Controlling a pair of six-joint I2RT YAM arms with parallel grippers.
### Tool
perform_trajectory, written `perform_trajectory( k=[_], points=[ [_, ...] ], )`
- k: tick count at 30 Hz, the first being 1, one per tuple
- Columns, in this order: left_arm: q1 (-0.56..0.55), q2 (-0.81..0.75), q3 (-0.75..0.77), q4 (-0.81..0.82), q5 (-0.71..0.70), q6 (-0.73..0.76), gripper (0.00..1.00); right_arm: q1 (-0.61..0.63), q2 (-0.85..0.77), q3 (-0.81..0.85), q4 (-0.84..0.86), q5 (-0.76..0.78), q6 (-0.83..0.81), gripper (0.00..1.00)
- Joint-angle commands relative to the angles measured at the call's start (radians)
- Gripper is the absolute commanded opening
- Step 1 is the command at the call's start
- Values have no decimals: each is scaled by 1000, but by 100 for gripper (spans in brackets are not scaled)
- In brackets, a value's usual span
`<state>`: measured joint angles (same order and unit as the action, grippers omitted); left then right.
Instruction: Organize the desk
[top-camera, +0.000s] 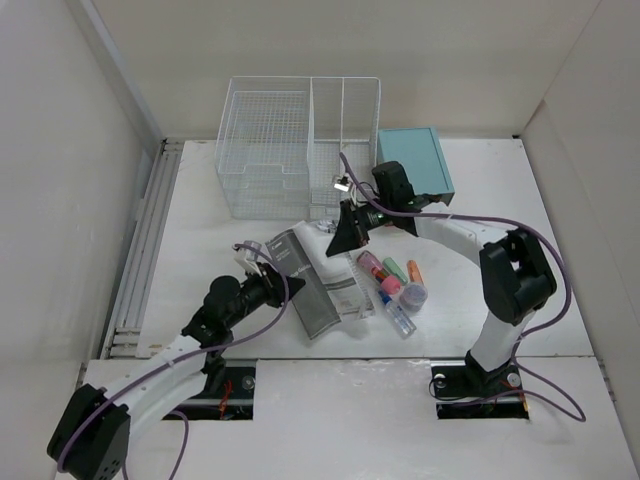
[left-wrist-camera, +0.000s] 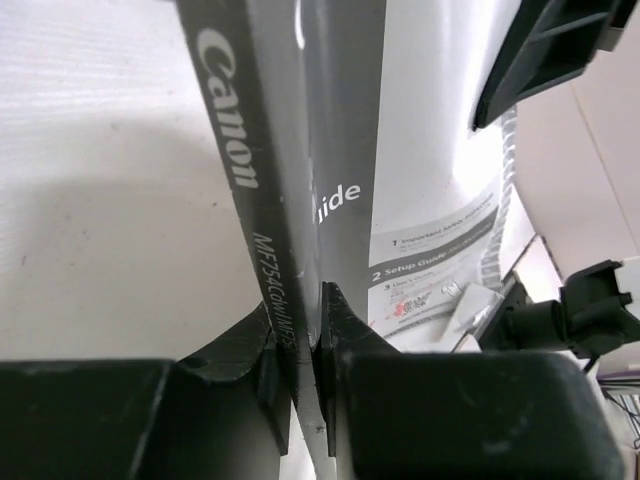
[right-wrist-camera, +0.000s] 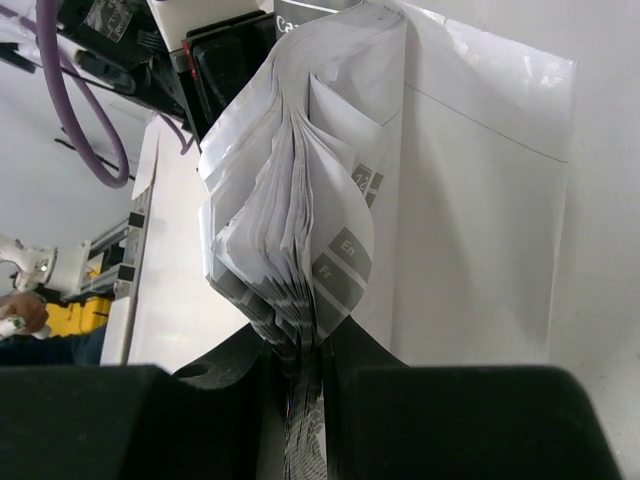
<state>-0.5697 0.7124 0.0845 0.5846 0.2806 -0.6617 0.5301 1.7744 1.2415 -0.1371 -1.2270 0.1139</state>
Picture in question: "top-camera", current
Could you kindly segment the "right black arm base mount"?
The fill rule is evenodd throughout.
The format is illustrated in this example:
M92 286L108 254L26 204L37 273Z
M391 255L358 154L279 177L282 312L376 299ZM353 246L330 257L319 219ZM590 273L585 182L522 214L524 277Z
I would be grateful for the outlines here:
M489 373L470 354L433 361L430 368L429 393L439 420L529 419L520 372L511 360Z

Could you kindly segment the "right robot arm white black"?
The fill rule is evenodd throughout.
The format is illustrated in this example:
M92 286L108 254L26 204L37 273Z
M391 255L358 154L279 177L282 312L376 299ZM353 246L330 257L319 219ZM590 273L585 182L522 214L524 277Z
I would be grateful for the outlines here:
M362 188L352 170L338 179L349 196L339 204L327 256L363 248L370 231L391 224L476 265L487 317L465 355L463 381L473 393L487 393L509 366L526 325L557 290L538 234L509 219L450 212L442 195L416 193L397 161L374 167L372 174L376 195Z

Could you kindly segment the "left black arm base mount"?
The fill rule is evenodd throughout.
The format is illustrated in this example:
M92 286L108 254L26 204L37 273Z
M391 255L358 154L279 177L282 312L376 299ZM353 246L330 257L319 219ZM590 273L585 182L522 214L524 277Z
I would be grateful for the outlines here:
M203 390L174 407L165 420L178 420L181 412L193 421L249 421L254 414L257 361L218 359L205 369Z

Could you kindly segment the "grey white manual booklet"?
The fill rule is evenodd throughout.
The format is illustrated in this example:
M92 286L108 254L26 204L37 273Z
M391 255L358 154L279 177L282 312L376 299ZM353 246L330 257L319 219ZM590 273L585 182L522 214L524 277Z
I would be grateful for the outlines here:
M266 242L276 266L305 286L294 295L294 309L309 340L343 322L375 314L373 301L350 254L326 255L338 222L300 221Z

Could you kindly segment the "clear jar of paperclips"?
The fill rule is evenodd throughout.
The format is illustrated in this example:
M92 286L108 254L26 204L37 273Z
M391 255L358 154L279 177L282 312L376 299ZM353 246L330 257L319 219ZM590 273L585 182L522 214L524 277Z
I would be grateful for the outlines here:
M423 284L410 282L404 286L399 303L405 310L415 313L422 309L427 298L428 292Z

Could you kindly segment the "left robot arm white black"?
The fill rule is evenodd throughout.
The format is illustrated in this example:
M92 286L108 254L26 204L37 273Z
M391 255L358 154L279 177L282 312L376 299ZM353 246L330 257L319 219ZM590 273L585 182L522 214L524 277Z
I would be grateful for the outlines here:
M102 387L82 385L71 396L47 446L61 473L75 479L112 479L123 469L131 441L197 396L227 396L223 353L238 345L233 328L264 305L279 312L304 288L268 263L239 281L213 280L202 305L160 353Z

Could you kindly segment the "teal orange drawer box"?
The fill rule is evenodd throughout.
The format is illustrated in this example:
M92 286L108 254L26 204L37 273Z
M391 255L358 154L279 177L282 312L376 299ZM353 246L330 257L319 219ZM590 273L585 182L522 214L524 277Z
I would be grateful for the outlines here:
M388 161L403 166L416 193L439 195L450 205L455 188L435 127L379 130L377 163Z

